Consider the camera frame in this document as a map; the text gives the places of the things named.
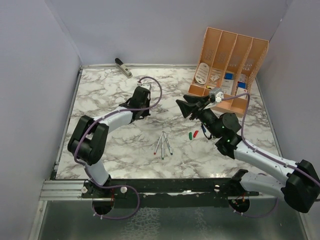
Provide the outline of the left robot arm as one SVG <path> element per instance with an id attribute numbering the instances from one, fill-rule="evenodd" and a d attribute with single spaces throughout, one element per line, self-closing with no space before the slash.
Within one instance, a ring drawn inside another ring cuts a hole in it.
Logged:
<path id="1" fill-rule="evenodd" d="M 141 109 L 148 108 L 150 100 L 151 91 L 138 86 L 132 97 L 114 110 L 115 114 L 108 115 L 106 118 L 83 115 L 79 119 L 68 142 L 67 150 L 85 167 L 86 173 L 94 182 L 93 191 L 97 196 L 106 197 L 111 190 L 108 183 L 111 176 L 101 160 L 108 134 L 117 128 L 149 116 L 149 110 L 141 111 Z"/>

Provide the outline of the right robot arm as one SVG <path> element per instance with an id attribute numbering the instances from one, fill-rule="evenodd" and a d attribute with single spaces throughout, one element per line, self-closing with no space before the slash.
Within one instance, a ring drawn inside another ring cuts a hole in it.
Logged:
<path id="1" fill-rule="evenodd" d="M 176 103 L 185 119 L 199 120 L 217 139 L 215 145 L 222 155 L 249 163 L 268 174 L 259 177 L 247 172 L 230 182 L 230 191 L 236 196 L 246 191 L 266 193 L 284 200 L 300 213 L 308 213 L 320 195 L 320 178 L 312 163 L 276 156 L 247 141 L 238 134 L 243 131 L 243 124 L 235 113 L 216 116 L 207 108 L 222 96 L 222 93 L 202 97 L 184 95 L 184 99 L 178 99 Z"/>

